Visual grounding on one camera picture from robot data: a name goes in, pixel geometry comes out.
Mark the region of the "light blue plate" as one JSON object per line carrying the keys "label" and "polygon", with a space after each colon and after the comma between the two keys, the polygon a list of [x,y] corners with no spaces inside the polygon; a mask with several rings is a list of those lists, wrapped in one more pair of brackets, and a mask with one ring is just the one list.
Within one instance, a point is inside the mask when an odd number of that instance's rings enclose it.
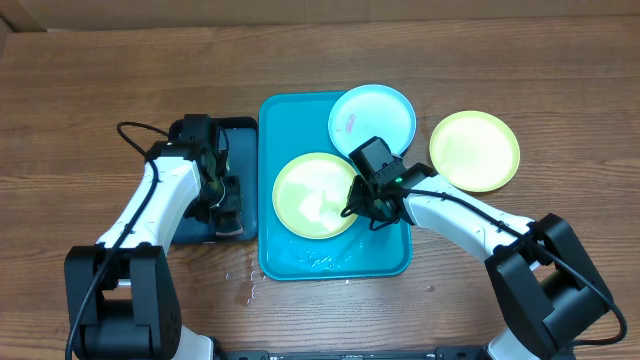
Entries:
{"label": "light blue plate", "polygon": [[412,104],[398,90],[368,84],[345,92],[332,107],[328,119],[334,147],[347,157],[377,136],[394,155],[403,155],[414,139],[417,118]]}

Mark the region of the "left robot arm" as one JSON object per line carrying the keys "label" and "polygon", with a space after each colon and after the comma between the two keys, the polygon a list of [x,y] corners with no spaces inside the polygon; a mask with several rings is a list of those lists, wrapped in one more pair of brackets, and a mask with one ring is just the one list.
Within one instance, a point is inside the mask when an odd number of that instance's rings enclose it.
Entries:
{"label": "left robot arm", "polygon": [[117,221],[95,244],[69,250],[66,358],[219,358],[213,338],[182,322],[167,253],[182,218],[210,223],[233,201],[228,149],[217,140],[155,143]]}

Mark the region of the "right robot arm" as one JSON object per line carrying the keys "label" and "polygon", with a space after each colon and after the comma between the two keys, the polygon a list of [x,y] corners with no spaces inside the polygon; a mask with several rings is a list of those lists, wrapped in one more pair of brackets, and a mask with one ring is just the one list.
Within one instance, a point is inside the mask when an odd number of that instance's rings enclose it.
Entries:
{"label": "right robot arm", "polygon": [[[556,359],[576,346],[611,345],[628,327],[612,294],[567,221],[538,221],[493,208],[447,184],[431,168],[401,161],[358,162],[344,214],[379,230],[405,221],[454,242],[485,265],[505,330],[483,350],[485,359]],[[617,335],[589,341],[582,333],[608,312]]]}

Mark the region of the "green dish sponge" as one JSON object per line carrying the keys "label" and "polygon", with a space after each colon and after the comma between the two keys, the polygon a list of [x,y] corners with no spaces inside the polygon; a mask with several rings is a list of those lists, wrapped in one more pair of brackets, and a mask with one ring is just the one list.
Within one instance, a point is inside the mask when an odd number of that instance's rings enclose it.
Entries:
{"label": "green dish sponge", "polygon": [[219,237],[231,237],[244,233],[240,212],[219,213],[215,219],[216,235]]}

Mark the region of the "yellow-green plate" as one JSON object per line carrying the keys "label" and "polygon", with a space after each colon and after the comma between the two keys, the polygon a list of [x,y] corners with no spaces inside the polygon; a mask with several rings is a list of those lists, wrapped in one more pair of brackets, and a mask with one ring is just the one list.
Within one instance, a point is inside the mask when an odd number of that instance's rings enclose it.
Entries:
{"label": "yellow-green plate", "polygon": [[520,164],[514,132],[498,117],[466,110],[441,120],[429,142],[439,175],[469,192],[491,192],[506,185]]}
{"label": "yellow-green plate", "polygon": [[273,185],[276,216],[289,231],[307,239],[345,232],[357,219],[342,215],[355,176],[355,169],[333,154],[312,152],[294,158]]}

